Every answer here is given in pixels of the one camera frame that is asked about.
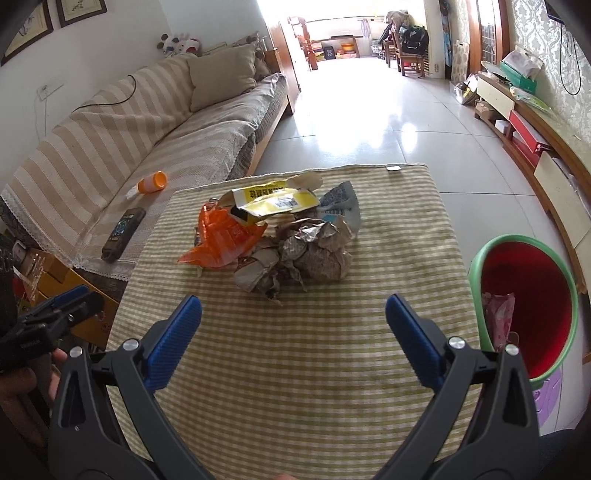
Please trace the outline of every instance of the barcode label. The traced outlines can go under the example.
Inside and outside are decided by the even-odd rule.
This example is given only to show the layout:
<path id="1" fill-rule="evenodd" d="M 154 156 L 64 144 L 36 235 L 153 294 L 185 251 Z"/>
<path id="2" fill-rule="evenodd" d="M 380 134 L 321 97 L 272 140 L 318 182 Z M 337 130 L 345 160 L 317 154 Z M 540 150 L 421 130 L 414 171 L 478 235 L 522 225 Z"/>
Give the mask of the barcode label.
<path id="1" fill-rule="evenodd" d="M 290 198 L 273 199 L 273 204 L 277 208 L 285 208 L 285 207 L 295 207 L 295 206 L 297 206 L 297 202 L 293 198 L 292 199 L 290 199 Z"/>

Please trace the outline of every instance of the hand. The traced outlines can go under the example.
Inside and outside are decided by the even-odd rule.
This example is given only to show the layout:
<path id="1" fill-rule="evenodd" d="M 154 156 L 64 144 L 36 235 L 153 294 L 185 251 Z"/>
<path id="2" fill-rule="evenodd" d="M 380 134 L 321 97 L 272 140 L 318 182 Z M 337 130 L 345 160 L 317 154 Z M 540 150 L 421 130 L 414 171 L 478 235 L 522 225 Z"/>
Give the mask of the hand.
<path id="1" fill-rule="evenodd" d="M 62 364 L 68 358 L 67 353 L 55 350 L 52 354 L 53 362 Z M 54 400 L 57 394 L 57 386 L 60 376 L 52 372 L 49 386 L 49 397 Z M 37 429 L 35 421 L 28 415 L 22 406 L 19 395 L 29 393 L 37 386 L 35 373 L 30 368 L 20 368 L 0 376 L 0 407 L 12 422 L 18 433 L 34 445 L 43 447 L 45 440 Z"/>

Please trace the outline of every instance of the trash bin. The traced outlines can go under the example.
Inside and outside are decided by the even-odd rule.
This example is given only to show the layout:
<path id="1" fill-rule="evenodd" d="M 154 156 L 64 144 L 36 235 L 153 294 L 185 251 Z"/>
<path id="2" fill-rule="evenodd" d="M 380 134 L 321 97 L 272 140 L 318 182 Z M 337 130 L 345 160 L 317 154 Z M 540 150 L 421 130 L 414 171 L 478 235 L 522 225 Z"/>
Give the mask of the trash bin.
<path id="1" fill-rule="evenodd" d="M 480 347 L 492 351 L 482 294 L 515 294 L 511 331 L 519 334 L 519 350 L 532 388 L 564 361 L 577 329 L 579 300 L 566 264 L 548 246 L 523 235 L 502 235 L 474 257 L 468 280 L 478 318 Z"/>

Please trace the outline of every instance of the striped sofa cover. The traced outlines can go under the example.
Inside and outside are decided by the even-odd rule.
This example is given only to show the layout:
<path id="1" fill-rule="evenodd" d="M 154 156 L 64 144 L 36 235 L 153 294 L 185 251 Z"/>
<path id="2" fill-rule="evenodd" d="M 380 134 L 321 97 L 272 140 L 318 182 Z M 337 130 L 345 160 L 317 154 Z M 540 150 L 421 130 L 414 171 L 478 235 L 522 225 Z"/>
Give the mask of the striped sofa cover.
<path id="1" fill-rule="evenodd" d="M 74 111 L 17 170 L 2 200 L 39 246 L 65 264 L 129 280 L 139 254 L 173 193 L 226 180 L 277 95 L 285 77 L 274 74 L 249 93 L 195 114 L 187 59 L 175 56 L 98 92 L 87 103 L 116 103 Z M 145 176 L 162 170 L 160 193 L 127 200 Z M 147 215 L 121 259 L 107 264 L 101 249 L 124 211 Z"/>

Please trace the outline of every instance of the orange plastic bag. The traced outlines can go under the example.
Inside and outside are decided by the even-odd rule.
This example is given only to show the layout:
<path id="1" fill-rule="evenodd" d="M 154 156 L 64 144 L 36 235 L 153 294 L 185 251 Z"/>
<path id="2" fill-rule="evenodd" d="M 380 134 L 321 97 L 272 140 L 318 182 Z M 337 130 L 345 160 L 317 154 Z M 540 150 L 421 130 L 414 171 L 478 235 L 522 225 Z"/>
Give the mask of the orange plastic bag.
<path id="1" fill-rule="evenodd" d="M 240 225 L 227 209 L 208 202 L 199 213 L 199 244 L 179 258 L 178 263 L 205 268 L 224 267 L 250 251 L 266 229 L 266 223 L 261 226 Z"/>

